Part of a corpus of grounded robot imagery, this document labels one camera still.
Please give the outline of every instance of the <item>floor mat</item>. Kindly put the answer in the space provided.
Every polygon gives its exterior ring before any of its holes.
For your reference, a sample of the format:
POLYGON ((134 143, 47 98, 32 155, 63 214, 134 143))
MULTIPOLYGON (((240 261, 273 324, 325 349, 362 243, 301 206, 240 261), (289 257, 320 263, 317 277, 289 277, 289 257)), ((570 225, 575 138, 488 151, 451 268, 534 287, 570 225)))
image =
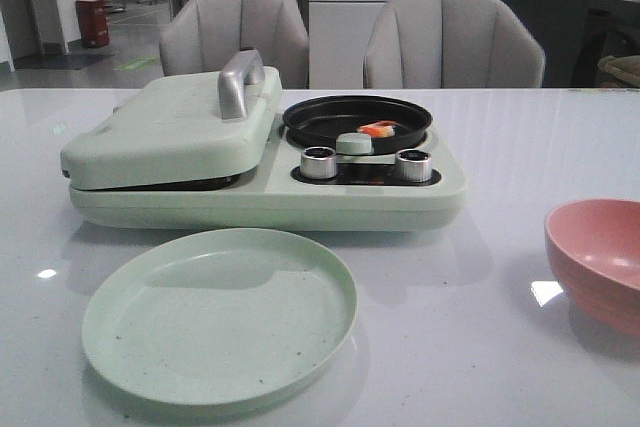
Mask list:
POLYGON ((16 69, 80 70, 109 57, 109 54, 31 55, 13 64, 16 69))
POLYGON ((130 60, 122 65, 118 65, 113 70, 141 70, 144 69, 147 65, 154 63, 160 57, 140 57, 137 59, 130 60))

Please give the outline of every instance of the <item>pink bowl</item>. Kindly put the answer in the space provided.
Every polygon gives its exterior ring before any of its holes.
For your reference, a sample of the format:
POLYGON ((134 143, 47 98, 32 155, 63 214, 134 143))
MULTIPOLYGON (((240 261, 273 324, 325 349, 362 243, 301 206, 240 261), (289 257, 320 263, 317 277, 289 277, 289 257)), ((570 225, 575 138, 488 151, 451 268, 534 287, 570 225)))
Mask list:
POLYGON ((640 202, 579 200, 545 221, 551 270, 591 317, 640 337, 640 202))

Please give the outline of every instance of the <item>plate on counter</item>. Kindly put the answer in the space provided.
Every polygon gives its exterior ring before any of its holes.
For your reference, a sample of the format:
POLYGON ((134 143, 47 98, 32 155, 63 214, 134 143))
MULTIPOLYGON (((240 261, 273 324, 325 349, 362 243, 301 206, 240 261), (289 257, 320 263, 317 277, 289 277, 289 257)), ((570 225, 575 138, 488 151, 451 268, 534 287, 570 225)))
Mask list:
POLYGON ((142 398, 254 410, 315 379, 348 337, 357 296, 322 245, 224 229, 151 249, 112 274, 82 324, 105 379, 142 398))

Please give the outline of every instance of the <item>glossy table surface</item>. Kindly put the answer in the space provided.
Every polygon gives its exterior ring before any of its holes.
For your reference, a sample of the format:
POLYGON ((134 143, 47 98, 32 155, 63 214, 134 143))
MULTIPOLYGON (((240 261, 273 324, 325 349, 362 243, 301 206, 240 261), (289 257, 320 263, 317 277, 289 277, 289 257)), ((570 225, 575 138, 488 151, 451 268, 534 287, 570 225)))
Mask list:
MULTIPOLYGON (((69 202, 60 149, 133 93, 0 93, 0 425, 638 425, 640 340, 558 292, 543 221, 573 199, 640 200, 640 92, 371 91, 433 114, 469 177, 466 207, 439 231, 304 233, 352 271, 356 328, 304 391, 223 419, 152 408, 82 352, 101 283, 190 233, 95 226, 69 202)), ((287 91, 282 108, 336 93, 287 91)))

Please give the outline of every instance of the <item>green floor sticker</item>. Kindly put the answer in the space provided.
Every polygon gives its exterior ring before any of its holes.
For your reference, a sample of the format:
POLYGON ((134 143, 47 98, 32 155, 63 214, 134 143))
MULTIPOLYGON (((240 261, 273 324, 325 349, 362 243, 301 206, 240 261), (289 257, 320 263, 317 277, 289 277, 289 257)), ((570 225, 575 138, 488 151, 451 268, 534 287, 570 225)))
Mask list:
POLYGON ((155 62, 160 57, 140 57, 130 60, 122 65, 117 66, 114 70, 140 70, 144 69, 147 65, 155 62))

